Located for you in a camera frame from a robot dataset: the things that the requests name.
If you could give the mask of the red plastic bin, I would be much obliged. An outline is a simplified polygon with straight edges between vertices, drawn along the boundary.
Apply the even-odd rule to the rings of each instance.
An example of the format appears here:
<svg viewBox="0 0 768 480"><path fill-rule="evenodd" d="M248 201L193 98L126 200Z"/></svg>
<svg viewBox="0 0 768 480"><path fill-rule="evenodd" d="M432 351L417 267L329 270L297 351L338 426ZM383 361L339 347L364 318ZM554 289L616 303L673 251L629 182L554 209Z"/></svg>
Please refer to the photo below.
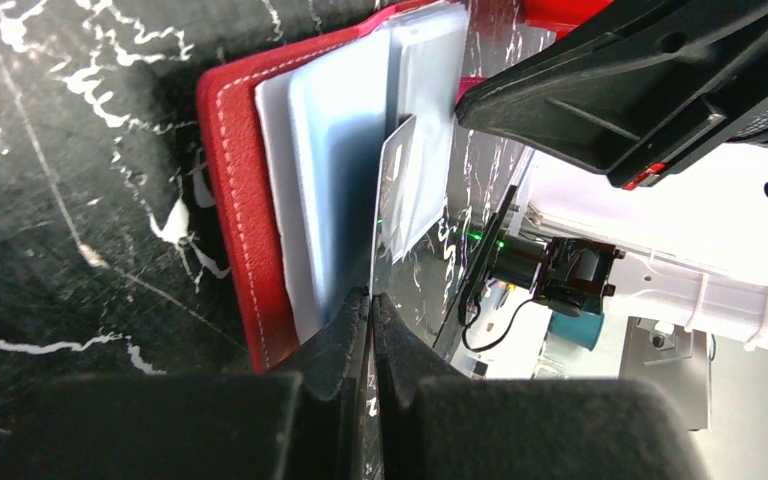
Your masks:
<svg viewBox="0 0 768 480"><path fill-rule="evenodd" d="M525 23L567 35L604 10L612 0L525 0Z"/></svg>

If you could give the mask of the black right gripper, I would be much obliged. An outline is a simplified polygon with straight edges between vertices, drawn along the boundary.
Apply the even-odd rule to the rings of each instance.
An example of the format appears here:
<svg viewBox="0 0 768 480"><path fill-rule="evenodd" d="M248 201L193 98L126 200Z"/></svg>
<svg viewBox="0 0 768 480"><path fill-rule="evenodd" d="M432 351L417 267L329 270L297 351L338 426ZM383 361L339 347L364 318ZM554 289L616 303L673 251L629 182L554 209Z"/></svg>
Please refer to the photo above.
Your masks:
<svg viewBox="0 0 768 480"><path fill-rule="evenodd" d="M456 115L624 189L724 143L768 149L768 1L615 1Z"/></svg>

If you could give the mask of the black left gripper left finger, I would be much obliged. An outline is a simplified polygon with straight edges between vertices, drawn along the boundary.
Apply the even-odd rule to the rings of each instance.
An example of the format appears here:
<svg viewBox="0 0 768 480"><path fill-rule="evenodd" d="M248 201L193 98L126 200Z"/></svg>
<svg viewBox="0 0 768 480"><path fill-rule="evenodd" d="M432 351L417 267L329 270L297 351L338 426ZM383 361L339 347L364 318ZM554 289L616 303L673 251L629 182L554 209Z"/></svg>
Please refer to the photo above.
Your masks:
<svg viewBox="0 0 768 480"><path fill-rule="evenodd" d="M50 383L0 479L357 479L370 296L259 374L83 375Z"/></svg>

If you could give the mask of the red leather card holder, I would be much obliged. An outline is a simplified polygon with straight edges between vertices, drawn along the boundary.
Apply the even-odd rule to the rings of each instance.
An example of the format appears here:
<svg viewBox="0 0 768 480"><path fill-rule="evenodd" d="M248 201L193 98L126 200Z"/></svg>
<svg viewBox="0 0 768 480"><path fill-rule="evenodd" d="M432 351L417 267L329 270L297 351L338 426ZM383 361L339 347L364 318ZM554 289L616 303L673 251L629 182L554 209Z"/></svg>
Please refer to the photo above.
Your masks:
<svg viewBox="0 0 768 480"><path fill-rule="evenodd" d="M454 107L472 85L461 73L468 29L458 1L406 1L199 79L203 146L256 371L289 357L370 282L381 150L410 115L403 256L442 217Z"/></svg>

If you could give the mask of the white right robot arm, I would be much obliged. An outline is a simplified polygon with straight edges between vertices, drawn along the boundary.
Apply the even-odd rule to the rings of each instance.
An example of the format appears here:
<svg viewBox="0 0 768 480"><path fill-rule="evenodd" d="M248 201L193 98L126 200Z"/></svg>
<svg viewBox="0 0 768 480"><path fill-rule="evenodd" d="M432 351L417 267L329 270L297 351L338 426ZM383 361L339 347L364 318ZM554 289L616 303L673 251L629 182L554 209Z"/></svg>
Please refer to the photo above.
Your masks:
<svg viewBox="0 0 768 480"><path fill-rule="evenodd" d="M719 145L768 147L768 1L615 1L546 50L470 88L465 128L518 141L623 190L678 174ZM764 188L768 196L768 184ZM768 286L556 237L499 249L483 233L464 315L492 261L526 270L537 304L647 317L768 350Z"/></svg>

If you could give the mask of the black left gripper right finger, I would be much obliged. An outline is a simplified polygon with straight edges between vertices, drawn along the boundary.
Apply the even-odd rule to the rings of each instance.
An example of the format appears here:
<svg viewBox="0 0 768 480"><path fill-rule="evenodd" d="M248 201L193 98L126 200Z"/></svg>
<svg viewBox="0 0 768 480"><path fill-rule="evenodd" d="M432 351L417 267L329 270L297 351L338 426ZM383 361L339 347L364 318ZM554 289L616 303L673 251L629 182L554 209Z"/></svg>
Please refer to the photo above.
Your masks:
<svg viewBox="0 0 768 480"><path fill-rule="evenodd" d="M655 387L619 380L473 380L371 303L388 479L703 479Z"/></svg>

